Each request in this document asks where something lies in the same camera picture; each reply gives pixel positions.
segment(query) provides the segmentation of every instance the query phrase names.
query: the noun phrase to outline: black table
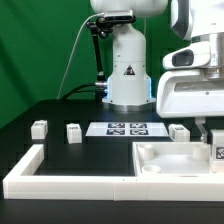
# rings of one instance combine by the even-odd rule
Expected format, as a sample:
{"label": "black table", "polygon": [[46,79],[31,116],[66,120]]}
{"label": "black table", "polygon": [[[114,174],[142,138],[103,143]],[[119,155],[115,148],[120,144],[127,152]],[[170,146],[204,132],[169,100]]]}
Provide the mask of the black table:
{"label": "black table", "polygon": [[[3,178],[34,143],[42,143],[46,149],[35,175],[134,176],[133,141],[170,141],[168,137],[86,137],[91,122],[163,122],[166,127],[181,123],[191,131],[191,140],[199,141],[193,119],[161,119],[154,106],[148,111],[125,113],[105,110],[91,100],[46,100],[2,128],[0,223],[223,223],[222,202],[3,199]],[[45,140],[31,139],[35,120],[48,121]],[[82,144],[68,144],[69,123],[80,124]],[[224,128],[224,119],[208,119],[207,128]]]}

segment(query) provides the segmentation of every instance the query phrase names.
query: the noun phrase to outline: small white cube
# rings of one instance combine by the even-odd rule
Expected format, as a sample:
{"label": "small white cube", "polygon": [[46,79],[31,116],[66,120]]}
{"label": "small white cube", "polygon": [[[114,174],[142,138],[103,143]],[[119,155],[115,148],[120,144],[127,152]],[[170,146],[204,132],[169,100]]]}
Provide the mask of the small white cube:
{"label": "small white cube", "polygon": [[31,127],[32,139],[45,139],[48,132],[47,121],[35,121]]}
{"label": "small white cube", "polygon": [[210,167],[213,173],[224,173],[224,130],[211,130]]}
{"label": "small white cube", "polygon": [[67,124],[68,143],[82,143],[82,130],[79,124]]}
{"label": "small white cube", "polygon": [[174,142],[190,141],[190,131],[181,124],[169,125],[169,136]]}

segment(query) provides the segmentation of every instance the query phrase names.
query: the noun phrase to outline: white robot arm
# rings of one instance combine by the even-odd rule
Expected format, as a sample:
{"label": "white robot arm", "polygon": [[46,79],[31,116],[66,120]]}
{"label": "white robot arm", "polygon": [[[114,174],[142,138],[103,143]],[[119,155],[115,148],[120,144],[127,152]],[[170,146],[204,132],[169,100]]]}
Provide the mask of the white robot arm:
{"label": "white robot arm", "polygon": [[[91,5],[95,12],[104,13],[101,21],[109,19],[111,22],[113,19],[125,18],[127,12],[137,17],[161,14],[167,2],[168,0],[91,0]],[[119,21],[113,27],[112,34],[113,73],[107,80],[104,105],[119,111],[144,110],[151,102],[155,102],[151,96],[151,79],[146,74],[145,37],[131,24],[119,24]]]}
{"label": "white robot arm", "polygon": [[172,0],[171,28],[191,45],[167,55],[159,82],[161,117],[223,116],[224,0]]}
{"label": "white robot arm", "polygon": [[153,17],[161,14],[167,0],[90,0],[96,13],[132,10],[136,17]]}

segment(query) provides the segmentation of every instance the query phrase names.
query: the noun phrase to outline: green screen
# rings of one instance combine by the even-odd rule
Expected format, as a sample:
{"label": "green screen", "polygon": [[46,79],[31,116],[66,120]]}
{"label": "green screen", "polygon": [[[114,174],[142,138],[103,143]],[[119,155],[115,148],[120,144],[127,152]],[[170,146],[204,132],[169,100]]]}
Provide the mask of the green screen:
{"label": "green screen", "polygon": [[[76,35],[94,12],[89,0],[0,1],[0,127],[45,99],[56,99]],[[170,30],[170,3],[166,11],[146,19],[147,73],[153,95],[165,72],[163,57],[186,46]],[[134,27],[143,32],[144,20]],[[112,37],[100,40],[105,74],[112,72]],[[78,42],[62,95],[85,83],[95,82],[92,38],[85,27]],[[94,98],[76,94],[76,98]]]}

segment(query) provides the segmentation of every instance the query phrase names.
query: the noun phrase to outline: paper sheet with markers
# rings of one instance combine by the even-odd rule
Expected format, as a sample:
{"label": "paper sheet with markers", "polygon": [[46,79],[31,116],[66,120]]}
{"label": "paper sheet with markers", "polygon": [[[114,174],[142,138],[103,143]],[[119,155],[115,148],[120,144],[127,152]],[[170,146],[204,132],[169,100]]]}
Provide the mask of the paper sheet with markers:
{"label": "paper sheet with markers", "polygon": [[89,125],[86,136],[167,137],[168,133],[163,123],[92,122]]}

